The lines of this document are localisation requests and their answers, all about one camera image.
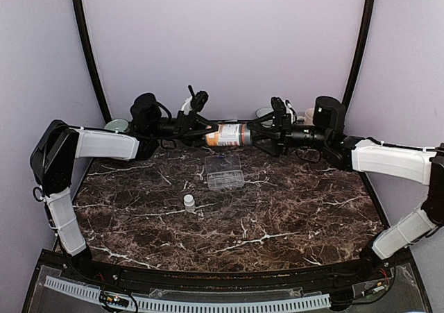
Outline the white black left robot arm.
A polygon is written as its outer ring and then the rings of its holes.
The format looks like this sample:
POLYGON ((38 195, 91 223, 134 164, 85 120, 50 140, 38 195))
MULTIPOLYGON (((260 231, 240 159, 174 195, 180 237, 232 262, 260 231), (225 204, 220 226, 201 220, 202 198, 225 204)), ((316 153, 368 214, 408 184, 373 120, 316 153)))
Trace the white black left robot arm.
POLYGON ((30 157, 36 186, 33 195, 44 206, 50 229, 70 257, 71 272, 93 282, 98 268, 88 259, 91 251, 78 224, 72 201, 72 175, 79 159, 147 160, 166 142, 192 143, 202 137, 205 120, 200 112, 206 91, 191 91, 174 117, 152 93, 138 96, 130 113, 133 120, 119 130, 72 126, 53 120, 30 157))

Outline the clear plastic pill organizer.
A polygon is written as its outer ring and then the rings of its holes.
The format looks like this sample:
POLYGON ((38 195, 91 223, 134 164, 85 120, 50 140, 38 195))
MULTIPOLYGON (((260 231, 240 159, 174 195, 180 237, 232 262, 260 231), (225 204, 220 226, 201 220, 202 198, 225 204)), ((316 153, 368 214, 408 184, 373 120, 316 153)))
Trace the clear plastic pill organizer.
POLYGON ((205 158, 207 185, 211 191, 240 188, 245 185, 238 155, 212 155, 205 158))

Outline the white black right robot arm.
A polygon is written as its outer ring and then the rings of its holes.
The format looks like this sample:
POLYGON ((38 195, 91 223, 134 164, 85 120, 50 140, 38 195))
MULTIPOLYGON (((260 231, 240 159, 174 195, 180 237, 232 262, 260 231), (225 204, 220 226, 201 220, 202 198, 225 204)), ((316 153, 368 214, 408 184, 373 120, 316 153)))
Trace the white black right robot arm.
POLYGON ((361 260, 354 267, 359 280, 370 280, 381 269, 381 261, 443 227, 442 146, 399 146, 371 137, 348 136, 343 132, 346 106, 330 96, 316 99, 311 125, 294 123, 282 99, 273 97, 271 105, 272 112, 247 123, 253 146, 261 139, 270 140, 268 154, 279 156, 291 147, 313 149, 342 171, 385 174, 427 186, 424 202, 361 250, 361 260))

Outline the orange pill bottle grey cap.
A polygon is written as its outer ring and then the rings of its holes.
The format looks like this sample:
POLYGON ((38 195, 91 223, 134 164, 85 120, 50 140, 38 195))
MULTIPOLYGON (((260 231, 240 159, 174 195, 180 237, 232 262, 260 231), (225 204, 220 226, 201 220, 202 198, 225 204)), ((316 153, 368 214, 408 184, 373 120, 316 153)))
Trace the orange pill bottle grey cap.
POLYGON ((253 138, 247 124, 219 124, 218 130, 206 134, 205 143, 208 146, 249 146, 253 138))

